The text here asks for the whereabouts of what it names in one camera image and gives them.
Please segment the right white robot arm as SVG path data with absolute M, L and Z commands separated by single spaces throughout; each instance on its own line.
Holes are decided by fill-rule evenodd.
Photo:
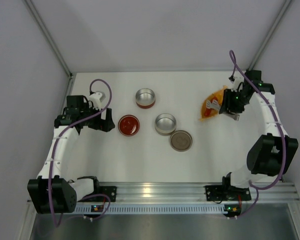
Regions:
M 239 119 L 250 105 L 258 127 L 259 138 L 247 153 L 243 167 L 229 172 L 225 179 L 233 188 L 253 187 L 266 177 L 273 177 L 267 188 L 273 187 L 287 172 L 299 147 L 296 138 L 289 137 L 280 120 L 275 89 L 261 79 L 260 70 L 248 70 L 243 77 L 231 75 L 231 88 L 223 91 L 220 114 Z

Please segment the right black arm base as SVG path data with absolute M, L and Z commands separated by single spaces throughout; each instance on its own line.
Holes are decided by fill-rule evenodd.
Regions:
M 231 174 L 222 177 L 221 184 L 206 185 L 206 200 L 208 202 L 250 201 L 252 199 L 249 188 L 239 188 L 231 185 Z

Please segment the red sausage piece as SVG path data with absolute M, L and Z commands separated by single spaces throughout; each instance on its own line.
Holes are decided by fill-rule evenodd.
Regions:
M 212 101 L 207 100 L 205 103 L 204 116 L 209 117 L 213 111 L 218 113 L 220 110 L 220 105 L 217 100 L 213 99 Z

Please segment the metal tongs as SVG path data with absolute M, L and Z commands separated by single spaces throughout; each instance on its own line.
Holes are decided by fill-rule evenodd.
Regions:
M 207 100 L 206 102 L 206 108 L 207 109 L 212 109 L 212 110 L 216 110 L 219 114 L 220 114 L 220 109 L 221 109 L 221 106 L 219 105 L 218 101 L 217 100 Z M 235 121 L 238 121 L 239 118 L 240 118 L 240 115 L 237 114 L 237 113 L 231 113 L 231 112 L 223 112 L 223 114 L 227 117 L 230 117 L 232 118 L 233 120 Z

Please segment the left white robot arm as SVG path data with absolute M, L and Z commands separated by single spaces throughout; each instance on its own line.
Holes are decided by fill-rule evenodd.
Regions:
M 72 181 L 65 177 L 73 148 L 84 127 L 103 132 L 115 128 L 112 110 L 105 110 L 101 117 L 103 92 L 84 95 L 69 95 L 62 114 L 54 120 L 53 139 L 42 169 L 35 179 L 28 181 L 27 190 L 39 214 L 72 213 L 77 202 L 93 196 L 94 201 L 103 200 L 100 183 L 95 176 L 83 176 Z

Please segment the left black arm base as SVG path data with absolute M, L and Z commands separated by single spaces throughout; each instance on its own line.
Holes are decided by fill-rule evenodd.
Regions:
M 103 194 L 107 195 L 110 198 L 111 202 L 116 202 L 117 198 L 117 187 L 116 186 L 99 186 L 94 194 Z M 96 196 L 92 199 L 94 202 L 108 202 L 108 199 L 104 196 Z

